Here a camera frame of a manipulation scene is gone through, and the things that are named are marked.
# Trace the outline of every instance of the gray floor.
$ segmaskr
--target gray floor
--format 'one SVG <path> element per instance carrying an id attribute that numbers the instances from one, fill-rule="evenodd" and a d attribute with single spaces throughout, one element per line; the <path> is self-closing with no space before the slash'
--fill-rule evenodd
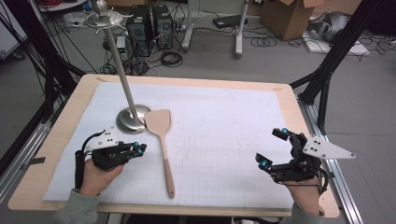
<path id="1" fill-rule="evenodd" d="M 212 16 L 195 23 L 212 27 Z M 257 17 L 249 28 L 261 27 Z M 95 68 L 104 63 L 103 33 L 80 29 L 68 33 Z M 273 48 L 258 48 L 243 40 L 243 57 L 233 55 L 234 36 L 194 31 L 191 49 L 182 53 L 178 68 L 157 67 L 161 77 L 205 78 L 252 82 L 291 83 L 313 72 L 325 55 L 308 53 L 304 45 L 291 47 L 277 40 Z M 71 61 L 83 70 L 91 68 L 66 44 Z M 158 74 L 150 70 L 147 76 Z M 372 51 L 360 62 L 348 56 L 332 78 L 327 111 L 327 133 L 331 142 L 353 151 L 354 161 L 339 161 L 364 223 L 393 223 L 396 218 L 396 181 L 392 164 L 396 160 L 396 53 Z M 28 60 L 7 60 L 0 64 L 0 153 L 3 153 L 43 102 L 43 96 Z M 300 93 L 303 88 L 295 90 Z M 17 212 L 0 206 L 1 223 L 51 223 L 52 213 Z M 99 223 L 105 223 L 103 215 Z M 327 223 L 347 223 L 344 215 Z"/>

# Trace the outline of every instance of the human hand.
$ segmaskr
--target human hand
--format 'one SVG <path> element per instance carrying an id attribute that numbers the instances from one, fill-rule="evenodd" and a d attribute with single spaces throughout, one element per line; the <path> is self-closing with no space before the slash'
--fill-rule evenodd
<path id="1" fill-rule="evenodd" d="M 301 210 L 313 216 L 319 216 L 318 178 L 316 176 L 300 182 L 285 181 L 283 184 Z"/>
<path id="2" fill-rule="evenodd" d="M 104 171 L 96 167 L 92 159 L 85 161 L 84 178 L 79 193 L 86 196 L 98 195 L 122 172 L 123 167 L 124 164 L 111 171 Z"/>

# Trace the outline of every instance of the wooden spatula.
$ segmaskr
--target wooden spatula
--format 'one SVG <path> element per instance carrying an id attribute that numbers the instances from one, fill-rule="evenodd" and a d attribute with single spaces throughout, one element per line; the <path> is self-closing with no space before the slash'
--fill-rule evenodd
<path id="1" fill-rule="evenodd" d="M 171 111 L 168 109 L 153 110 L 145 114 L 148 130 L 160 137 L 163 148 L 163 166 L 165 170 L 166 188 L 170 198 L 175 197 L 175 185 L 172 178 L 171 167 L 169 166 L 168 154 L 166 151 L 165 134 L 171 127 Z"/>

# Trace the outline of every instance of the wooden table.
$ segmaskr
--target wooden table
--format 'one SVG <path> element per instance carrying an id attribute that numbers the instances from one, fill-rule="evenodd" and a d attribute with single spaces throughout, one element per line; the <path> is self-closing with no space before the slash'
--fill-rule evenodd
<path id="1" fill-rule="evenodd" d="M 136 84 L 274 91 L 286 126 L 296 133 L 309 135 L 295 95 L 291 87 L 287 84 L 165 77 L 128 77 L 128 81 Z M 45 162 L 30 166 L 8 202 L 10 209 L 55 211 L 64 206 L 64 203 L 46 202 L 42 198 L 47 191 L 64 148 L 68 144 L 82 114 L 90 103 L 96 87 L 101 82 L 120 82 L 120 79 L 117 76 L 106 75 L 86 75 L 82 78 L 36 155 L 37 158 L 46 157 Z M 339 210 L 331 188 L 320 197 L 319 203 L 326 211 L 326 217 L 338 217 Z M 97 210 L 98 212 L 109 213 L 239 217 L 284 217 L 290 215 L 290 209 L 164 206 L 121 203 L 100 203 Z"/>

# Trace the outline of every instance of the sleeve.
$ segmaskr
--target sleeve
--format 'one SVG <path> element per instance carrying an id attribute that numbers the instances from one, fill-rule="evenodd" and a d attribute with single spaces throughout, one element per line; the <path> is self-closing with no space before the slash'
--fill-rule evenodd
<path id="1" fill-rule="evenodd" d="M 307 214 L 305 211 L 301 210 L 295 203 L 291 208 L 291 216 L 285 217 L 280 221 L 279 224 L 323 224 L 324 223 L 324 213 L 319 211 L 319 217 Z"/>
<path id="2" fill-rule="evenodd" d="M 66 206 L 59 209 L 53 219 L 59 224 L 92 224 L 98 218 L 98 204 L 99 196 L 84 196 L 78 193 L 78 189 L 72 189 Z"/>

